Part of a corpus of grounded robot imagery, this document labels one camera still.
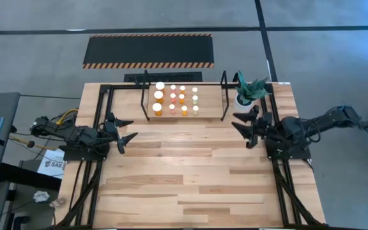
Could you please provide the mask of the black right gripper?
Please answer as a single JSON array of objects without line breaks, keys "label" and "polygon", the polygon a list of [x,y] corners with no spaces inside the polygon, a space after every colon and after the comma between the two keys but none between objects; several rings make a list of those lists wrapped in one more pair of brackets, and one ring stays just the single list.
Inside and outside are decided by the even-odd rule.
[{"label": "black right gripper", "polygon": [[246,123],[250,122],[250,126],[232,122],[232,126],[247,139],[246,147],[252,149],[258,141],[258,138],[265,139],[272,128],[273,115],[271,112],[263,112],[261,117],[259,114],[259,106],[254,105],[248,113],[233,113],[238,120]]}]

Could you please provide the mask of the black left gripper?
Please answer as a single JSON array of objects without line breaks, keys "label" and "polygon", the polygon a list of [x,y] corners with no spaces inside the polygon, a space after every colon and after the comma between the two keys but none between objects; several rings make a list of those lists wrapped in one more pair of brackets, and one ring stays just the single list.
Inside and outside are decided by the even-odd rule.
[{"label": "black left gripper", "polygon": [[137,132],[129,134],[127,136],[122,137],[119,132],[118,128],[125,127],[127,125],[132,124],[133,121],[130,120],[121,120],[115,117],[112,112],[108,112],[106,114],[106,120],[104,123],[104,130],[105,133],[109,134],[114,141],[117,142],[118,151],[121,154],[125,153],[125,146],[138,134]]}]

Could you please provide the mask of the green plant white pot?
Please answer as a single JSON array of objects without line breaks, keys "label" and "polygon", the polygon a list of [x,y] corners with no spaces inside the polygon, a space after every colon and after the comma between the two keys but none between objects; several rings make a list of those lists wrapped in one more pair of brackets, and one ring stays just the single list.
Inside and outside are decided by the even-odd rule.
[{"label": "green plant white pot", "polygon": [[256,79],[251,83],[248,83],[244,78],[241,71],[238,71],[235,75],[235,81],[238,82],[236,89],[236,96],[234,99],[234,109],[237,112],[249,112],[256,100],[265,98],[270,93],[266,90],[266,80]]}]

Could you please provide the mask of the black mat hazard stripes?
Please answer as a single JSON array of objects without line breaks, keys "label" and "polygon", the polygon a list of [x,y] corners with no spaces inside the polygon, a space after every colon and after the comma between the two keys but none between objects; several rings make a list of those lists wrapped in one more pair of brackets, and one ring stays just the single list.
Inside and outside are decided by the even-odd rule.
[{"label": "black mat hazard stripes", "polygon": [[84,69],[213,68],[213,37],[208,33],[95,34]]}]

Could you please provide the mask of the white printed paper sheet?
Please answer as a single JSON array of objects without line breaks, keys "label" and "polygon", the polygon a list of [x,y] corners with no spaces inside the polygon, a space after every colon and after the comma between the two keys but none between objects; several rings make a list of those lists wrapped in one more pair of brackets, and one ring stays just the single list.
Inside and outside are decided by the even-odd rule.
[{"label": "white printed paper sheet", "polygon": [[62,179],[65,171],[64,151],[47,150],[42,158],[37,173]]}]

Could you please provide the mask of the crumpled brown paper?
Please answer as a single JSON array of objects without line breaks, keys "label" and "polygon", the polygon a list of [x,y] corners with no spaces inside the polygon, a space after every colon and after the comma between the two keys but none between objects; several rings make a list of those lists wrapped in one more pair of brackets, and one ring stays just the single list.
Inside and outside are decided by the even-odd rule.
[{"label": "crumpled brown paper", "polygon": [[59,197],[49,203],[49,206],[54,209],[63,207],[66,204],[66,199],[64,197]]}]

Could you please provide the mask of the crumpled white paper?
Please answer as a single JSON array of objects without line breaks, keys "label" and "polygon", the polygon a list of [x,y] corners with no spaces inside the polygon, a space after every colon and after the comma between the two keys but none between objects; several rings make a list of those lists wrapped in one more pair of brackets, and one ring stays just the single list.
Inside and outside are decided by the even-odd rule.
[{"label": "crumpled white paper", "polygon": [[36,191],[34,193],[34,196],[33,196],[33,199],[36,203],[44,203],[44,202],[47,202],[50,198],[50,195],[48,192],[46,191]]}]

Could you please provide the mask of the black metal bar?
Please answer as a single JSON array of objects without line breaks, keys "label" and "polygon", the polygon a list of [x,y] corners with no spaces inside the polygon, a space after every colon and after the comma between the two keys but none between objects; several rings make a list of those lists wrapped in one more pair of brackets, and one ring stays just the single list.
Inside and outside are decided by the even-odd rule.
[{"label": "black metal bar", "polygon": [[0,164],[0,182],[10,182],[34,188],[56,191],[58,191],[61,186],[61,179],[59,178],[47,176],[45,174],[40,174],[6,163]]}]

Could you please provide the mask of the wooden shelf black frame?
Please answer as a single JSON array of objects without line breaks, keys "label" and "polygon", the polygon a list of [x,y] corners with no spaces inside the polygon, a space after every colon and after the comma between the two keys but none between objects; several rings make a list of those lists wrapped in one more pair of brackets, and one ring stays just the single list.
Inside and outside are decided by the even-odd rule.
[{"label": "wooden shelf black frame", "polygon": [[[171,102],[171,85],[176,86],[176,103]],[[223,120],[229,108],[229,93],[227,73],[223,72],[220,82],[166,82],[164,101],[162,105],[162,115],[156,116],[152,106],[156,102],[154,92],[157,91],[154,82],[150,82],[148,74],[136,82],[136,86],[142,90],[141,107],[146,119],[219,119]],[[186,87],[184,104],[179,101],[180,86]],[[198,114],[193,114],[192,88],[198,88]],[[169,105],[175,105],[175,114],[171,114]],[[183,116],[181,107],[187,106],[187,115]]]}]

